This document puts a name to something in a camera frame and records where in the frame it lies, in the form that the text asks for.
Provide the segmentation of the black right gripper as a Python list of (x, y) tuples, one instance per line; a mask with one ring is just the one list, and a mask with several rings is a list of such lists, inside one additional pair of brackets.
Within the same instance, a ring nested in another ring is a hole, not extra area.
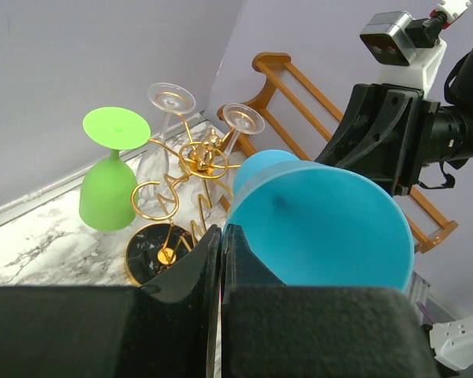
[(359, 83), (316, 162), (355, 172), (405, 196), (419, 182), (441, 103), (420, 90)]

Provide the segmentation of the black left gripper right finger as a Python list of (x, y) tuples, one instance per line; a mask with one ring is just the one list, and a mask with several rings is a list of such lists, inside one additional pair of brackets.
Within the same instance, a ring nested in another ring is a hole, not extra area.
[(376, 287), (287, 287), (240, 226), (222, 239), (224, 377), (436, 377), (407, 297)]

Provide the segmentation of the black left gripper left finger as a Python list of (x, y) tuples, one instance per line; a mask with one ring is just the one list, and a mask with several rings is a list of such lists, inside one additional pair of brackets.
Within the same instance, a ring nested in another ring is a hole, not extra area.
[(0, 287), (0, 377), (213, 376), (221, 238), (140, 287)]

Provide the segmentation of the blue plastic goblet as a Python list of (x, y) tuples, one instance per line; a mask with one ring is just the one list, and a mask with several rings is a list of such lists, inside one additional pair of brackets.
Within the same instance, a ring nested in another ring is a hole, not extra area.
[(400, 207), (357, 173), (283, 150), (236, 171), (228, 226), (289, 286), (390, 287), (412, 278), (414, 240)]

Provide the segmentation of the clear tall wine glass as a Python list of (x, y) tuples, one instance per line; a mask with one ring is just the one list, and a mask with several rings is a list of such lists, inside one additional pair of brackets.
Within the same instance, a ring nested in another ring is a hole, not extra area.
[(222, 118), (229, 131), (220, 137), (212, 128), (189, 153), (188, 166), (202, 180), (202, 192), (196, 196), (199, 210), (212, 209), (222, 198), (230, 201), (235, 171), (242, 159), (238, 147), (243, 135), (257, 135), (265, 122), (254, 109), (240, 103), (229, 103), (222, 108)]

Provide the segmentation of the green plastic goblet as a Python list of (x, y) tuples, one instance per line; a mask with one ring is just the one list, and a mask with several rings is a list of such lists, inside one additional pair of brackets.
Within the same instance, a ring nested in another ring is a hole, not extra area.
[(92, 166), (80, 187), (79, 215), (89, 227), (114, 232), (130, 225), (136, 213), (132, 192), (137, 179), (120, 158), (120, 152), (135, 150), (149, 140), (151, 129), (145, 119), (129, 109), (107, 106), (89, 112), (83, 130), (95, 143), (110, 150)]

